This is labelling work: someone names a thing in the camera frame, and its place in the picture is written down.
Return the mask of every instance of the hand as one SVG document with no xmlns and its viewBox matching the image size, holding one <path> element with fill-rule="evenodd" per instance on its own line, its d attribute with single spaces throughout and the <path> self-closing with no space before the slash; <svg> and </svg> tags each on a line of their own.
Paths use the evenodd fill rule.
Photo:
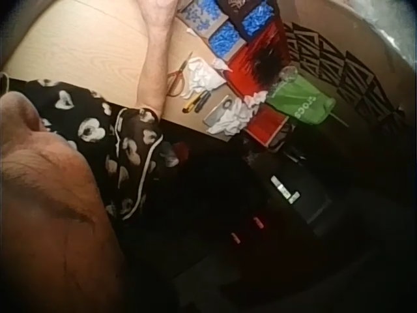
<svg viewBox="0 0 417 313">
<path fill-rule="evenodd" d="M 148 32 L 169 32 L 179 0 L 136 0 Z"/>
</svg>

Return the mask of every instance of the red light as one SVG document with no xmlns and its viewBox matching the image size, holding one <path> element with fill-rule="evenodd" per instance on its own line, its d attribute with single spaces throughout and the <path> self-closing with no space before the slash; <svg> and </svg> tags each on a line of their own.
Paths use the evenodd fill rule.
<svg viewBox="0 0 417 313">
<path fill-rule="evenodd" d="M 259 220 L 256 216 L 253 218 L 253 220 L 255 221 L 256 225 L 260 228 L 260 229 L 264 229 L 265 225 L 261 222 L 261 220 Z"/>
<path fill-rule="evenodd" d="M 235 241 L 235 243 L 237 243 L 238 245 L 241 243 L 239 237 L 236 236 L 235 233 L 231 233 L 233 240 Z"/>
</svg>

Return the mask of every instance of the blue beads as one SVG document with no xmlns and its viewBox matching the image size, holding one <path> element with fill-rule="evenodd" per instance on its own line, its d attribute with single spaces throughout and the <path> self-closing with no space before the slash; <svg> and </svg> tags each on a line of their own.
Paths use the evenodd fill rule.
<svg viewBox="0 0 417 313">
<path fill-rule="evenodd" d="M 215 0 L 195 0 L 181 12 L 181 15 L 189 27 L 202 33 L 222 17 L 222 12 Z"/>
<path fill-rule="evenodd" d="M 210 47 L 218 57 L 225 57 L 239 41 L 240 35 L 230 22 L 221 26 L 208 40 Z"/>
<path fill-rule="evenodd" d="M 250 12 L 243 20 L 242 24 L 245 31 L 252 36 L 260 28 L 262 28 L 266 21 L 274 15 L 274 9 L 263 1 L 258 7 Z"/>
<path fill-rule="evenodd" d="M 222 13 L 217 5 L 217 0 L 195 0 L 194 2 L 201 9 L 201 14 L 205 12 L 213 21 L 217 20 Z"/>
</svg>

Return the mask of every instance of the black heart-print shirt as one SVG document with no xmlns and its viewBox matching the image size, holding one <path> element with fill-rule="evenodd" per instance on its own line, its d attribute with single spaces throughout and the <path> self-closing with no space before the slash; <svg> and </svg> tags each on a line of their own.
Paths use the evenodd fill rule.
<svg viewBox="0 0 417 313">
<path fill-rule="evenodd" d="M 65 138 L 87 160 L 108 213 L 127 220 L 140 214 L 163 136 L 149 109 L 129 109 L 98 93 L 50 80 L 24 84 L 44 126 Z"/>
</svg>

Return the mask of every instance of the green plastic bag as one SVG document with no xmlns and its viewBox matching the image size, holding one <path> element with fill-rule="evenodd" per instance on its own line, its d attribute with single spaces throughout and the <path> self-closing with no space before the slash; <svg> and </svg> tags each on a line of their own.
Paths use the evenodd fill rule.
<svg viewBox="0 0 417 313">
<path fill-rule="evenodd" d="M 281 82 L 270 91 L 266 103 L 303 123 L 318 125 L 331 114 L 336 100 L 297 75 L 292 82 Z"/>
</svg>

